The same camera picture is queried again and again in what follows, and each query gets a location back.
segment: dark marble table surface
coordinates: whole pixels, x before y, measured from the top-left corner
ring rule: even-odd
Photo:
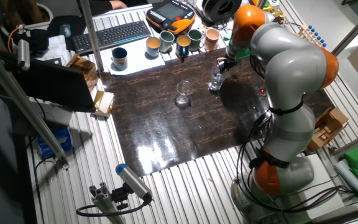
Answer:
[[[187,162],[244,142],[254,120],[268,107],[257,86],[260,77],[241,62],[221,91],[208,91],[210,72],[224,49],[194,55],[181,62],[115,77],[103,76],[114,93],[112,116],[126,164],[138,175]],[[179,109],[178,82],[188,80],[195,92],[191,107]],[[324,91],[307,93],[304,102],[318,117],[333,106]]]

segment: computer monitor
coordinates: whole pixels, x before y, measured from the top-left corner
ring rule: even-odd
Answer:
[[[0,51],[0,56],[17,63],[17,57],[13,54]],[[31,58],[28,71],[13,72],[13,76],[27,96],[57,103],[73,111],[96,110],[80,70]]]

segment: clear glass cup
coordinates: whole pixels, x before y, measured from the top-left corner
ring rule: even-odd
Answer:
[[[211,79],[208,83],[208,88],[212,91],[219,91],[226,77],[227,75],[221,73],[219,65],[215,65],[211,70]]]
[[[181,81],[177,84],[178,94],[175,97],[175,104],[179,108],[191,106],[189,95],[193,94],[194,89],[189,81]]]

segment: table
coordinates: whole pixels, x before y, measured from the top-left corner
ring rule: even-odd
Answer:
[[[260,94],[262,79],[249,60],[230,70],[221,90],[208,91],[211,68],[225,49],[179,58],[132,75],[104,75],[105,91],[114,93],[112,117],[126,164],[143,176],[245,143],[253,122],[269,108]],[[179,109],[178,82],[195,92],[191,107]],[[318,118],[334,105],[324,91],[307,93],[305,104]]]
[[[288,22],[304,23],[289,0],[281,0],[281,4],[280,9],[287,15]],[[113,11],[109,15],[95,17],[94,23],[96,29],[100,30],[126,21],[145,20],[147,9],[148,7],[134,7]],[[32,27],[46,29],[48,23]],[[294,33],[299,31],[294,26],[288,26],[288,30]],[[226,32],[228,31],[222,30],[221,36]],[[225,44],[222,39],[218,42],[219,48],[225,47]],[[176,59],[175,54],[163,56],[166,62]],[[86,58],[94,62],[93,55]],[[96,87],[104,90],[102,82],[98,82]],[[349,125],[330,143],[341,147],[358,138],[358,101],[347,83],[339,78],[325,92],[334,105],[349,118]],[[33,163],[37,164],[42,158],[37,155],[36,150],[27,149],[38,223],[43,223],[42,217],[45,223],[109,223],[106,218],[78,217],[75,210],[92,204],[88,190],[90,185],[98,185],[103,181],[110,190],[122,185],[121,178],[114,171],[118,164],[126,162],[116,126],[117,121],[113,117],[100,118],[89,113],[74,113],[70,130],[73,130],[71,134],[75,148],[67,153],[70,165],[68,170],[47,162],[41,164],[34,173]],[[250,158],[245,158],[246,161],[254,158],[252,148],[260,147],[260,143],[254,141],[247,145]],[[143,176],[141,179],[150,187],[155,200],[151,206],[124,215],[126,222],[243,223],[230,196],[238,150],[237,147],[232,147]],[[333,162],[326,147],[317,153],[330,176],[335,176]],[[39,193],[35,186],[35,174],[40,182]],[[336,185],[346,185],[340,178],[335,178],[333,182]],[[343,195],[342,199],[347,200],[349,196],[351,195]],[[142,203],[136,195],[130,195],[127,202],[130,208]]]

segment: mug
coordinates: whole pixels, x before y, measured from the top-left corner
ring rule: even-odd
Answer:
[[[149,37],[146,40],[146,52],[147,54],[152,57],[158,57],[158,48],[161,45],[161,41],[156,37]]]
[[[190,38],[190,50],[196,51],[204,46],[204,44],[201,42],[201,39],[203,38],[203,34],[199,30],[190,30],[187,36]]]
[[[177,55],[185,58],[189,55],[190,50],[190,38],[186,35],[180,35],[177,38]]]
[[[216,43],[219,40],[220,33],[216,29],[208,29],[205,35],[204,49],[207,51],[215,50]]]
[[[128,67],[128,53],[124,48],[116,47],[111,50],[111,54],[112,62],[117,70],[123,71]]]
[[[162,31],[160,33],[160,41],[161,41],[160,52],[167,53],[169,47],[171,47],[174,40],[175,40],[175,36],[171,32],[166,30]]]

